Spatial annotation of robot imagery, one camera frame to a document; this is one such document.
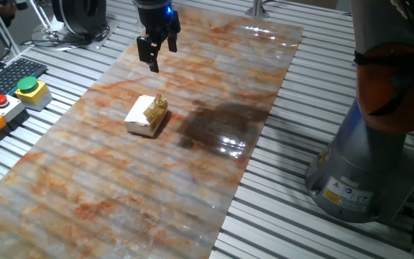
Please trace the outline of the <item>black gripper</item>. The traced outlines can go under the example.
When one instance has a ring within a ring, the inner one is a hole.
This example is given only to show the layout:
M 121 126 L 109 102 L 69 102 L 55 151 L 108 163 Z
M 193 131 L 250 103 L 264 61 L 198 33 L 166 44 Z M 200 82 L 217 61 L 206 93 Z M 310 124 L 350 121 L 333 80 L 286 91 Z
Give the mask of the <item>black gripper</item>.
M 167 38 L 168 49 L 178 51 L 177 38 L 180 33 L 178 13 L 172 8 L 171 0 L 134 0 L 139 20 L 146 29 L 145 36 L 138 36 L 137 48 L 139 60 L 146 63 L 153 73 L 158 73 L 157 55 L 160 45 Z

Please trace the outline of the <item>person's hand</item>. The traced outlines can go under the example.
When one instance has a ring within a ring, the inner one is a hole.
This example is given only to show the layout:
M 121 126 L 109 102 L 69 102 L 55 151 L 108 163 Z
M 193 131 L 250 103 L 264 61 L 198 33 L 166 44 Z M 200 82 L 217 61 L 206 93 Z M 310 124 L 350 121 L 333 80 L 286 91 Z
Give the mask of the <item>person's hand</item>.
M 16 4 L 1 4 L 0 3 L 0 16 L 5 19 L 13 19 L 15 18 L 15 14 L 17 12 L 17 5 Z

